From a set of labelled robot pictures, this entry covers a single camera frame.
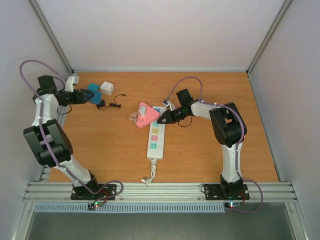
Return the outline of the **teal cube plug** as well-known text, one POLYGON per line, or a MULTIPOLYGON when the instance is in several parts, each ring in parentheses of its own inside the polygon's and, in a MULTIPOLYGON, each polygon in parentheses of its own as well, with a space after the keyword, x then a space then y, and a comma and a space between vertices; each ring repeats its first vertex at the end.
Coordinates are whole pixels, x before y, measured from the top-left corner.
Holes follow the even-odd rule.
POLYGON ((100 89, 100 86, 98 84, 96 84, 96 83, 90 83, 87 86, 87 90, 91 91, 91 92, 92 91, 99 91, 99 89, 100 89))

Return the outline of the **blue cube socket adapter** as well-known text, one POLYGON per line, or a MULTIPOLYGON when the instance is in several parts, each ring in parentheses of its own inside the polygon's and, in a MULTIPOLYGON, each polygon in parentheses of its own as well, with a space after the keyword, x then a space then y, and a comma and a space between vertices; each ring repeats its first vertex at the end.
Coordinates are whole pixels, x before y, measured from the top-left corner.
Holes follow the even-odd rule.
POLYGON ((89 98, 88 102, 91 104, 99 104, 102 100, 102 93, 100 91, 90 91, 86 95, 89 98))

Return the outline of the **black plug adapter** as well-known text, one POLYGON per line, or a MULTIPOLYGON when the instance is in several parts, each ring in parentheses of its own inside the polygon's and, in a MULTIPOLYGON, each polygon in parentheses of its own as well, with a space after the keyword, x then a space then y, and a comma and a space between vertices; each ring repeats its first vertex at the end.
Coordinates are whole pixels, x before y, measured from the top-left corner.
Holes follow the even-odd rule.
POLYGON ((97 107, 98 110, 104 110, 104 109, 106 109, 106 102, 105 102, 105 100, 102 99, 102 100, 100 101, 100 103, 96 104, 96 107, 97 107))

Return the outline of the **white power strip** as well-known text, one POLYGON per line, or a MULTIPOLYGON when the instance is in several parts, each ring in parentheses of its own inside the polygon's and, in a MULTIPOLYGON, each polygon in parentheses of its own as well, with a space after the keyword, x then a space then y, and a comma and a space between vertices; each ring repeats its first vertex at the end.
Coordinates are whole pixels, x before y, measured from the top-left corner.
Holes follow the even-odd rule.
POLYGON ((148 159, 162 160, 165 145, 165 125, 153 121, 150 124, 146 156, 148 159))

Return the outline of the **white cube plug with picture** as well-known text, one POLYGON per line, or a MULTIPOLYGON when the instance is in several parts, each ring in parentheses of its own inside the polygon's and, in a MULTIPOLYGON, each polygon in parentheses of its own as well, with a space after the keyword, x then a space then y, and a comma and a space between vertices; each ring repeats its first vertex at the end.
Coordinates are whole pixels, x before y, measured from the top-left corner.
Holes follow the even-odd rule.
POLYGON ((105 94, 105 95, 108 95, 108 96, 111 96, 114 91, 115 91, 115 87, 112 83, 110 82, 107 82, 107 81, 104 81, 101 85, 100 85, 100 92, 105 94))

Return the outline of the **small white charger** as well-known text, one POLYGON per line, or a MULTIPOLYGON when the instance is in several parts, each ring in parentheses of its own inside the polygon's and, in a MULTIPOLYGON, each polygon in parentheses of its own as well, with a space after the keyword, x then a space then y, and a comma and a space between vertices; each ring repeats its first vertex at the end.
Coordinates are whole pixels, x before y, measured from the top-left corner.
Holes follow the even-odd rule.
POLYGON ((145 105, 141 105, 139 107, 139 114, 142 118, 144 118, 146 116, 146 106, 145 105))

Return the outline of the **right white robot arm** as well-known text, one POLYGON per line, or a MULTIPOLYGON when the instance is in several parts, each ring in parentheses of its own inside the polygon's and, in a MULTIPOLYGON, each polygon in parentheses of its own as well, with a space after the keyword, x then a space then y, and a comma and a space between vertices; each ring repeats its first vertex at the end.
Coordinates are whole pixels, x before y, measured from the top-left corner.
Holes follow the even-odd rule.
POLYGON ((240 158, 247 127, 233 102, 226 104, 194 100, 187 89, 176 93, 181 107, 167 109, 158 124, 175 124, 188 116, 211 120, 216 140, 222 147, 222 173, 219 184, 203 184, 200 190, 206 200, 246 201, 250 199, 247 185, 241 177, 240 158))

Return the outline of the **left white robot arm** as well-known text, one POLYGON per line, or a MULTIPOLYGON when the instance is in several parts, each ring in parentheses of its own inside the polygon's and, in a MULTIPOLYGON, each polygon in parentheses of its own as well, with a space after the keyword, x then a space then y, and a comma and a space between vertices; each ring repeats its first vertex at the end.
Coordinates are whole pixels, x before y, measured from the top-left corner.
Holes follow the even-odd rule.
POLYGON ((95 176, 76 160, 71 141, 58 122, 59 107, 85 104, 94 96, 86 89, 75 89, 78 82, 79 77, 71 75, 64 89, 58 90, 53 76, 40 76, 33 96, 35 118, 23 135, 40 165, 55 168, 72 181, 73 195, 96 199, 101 187, 95 176))

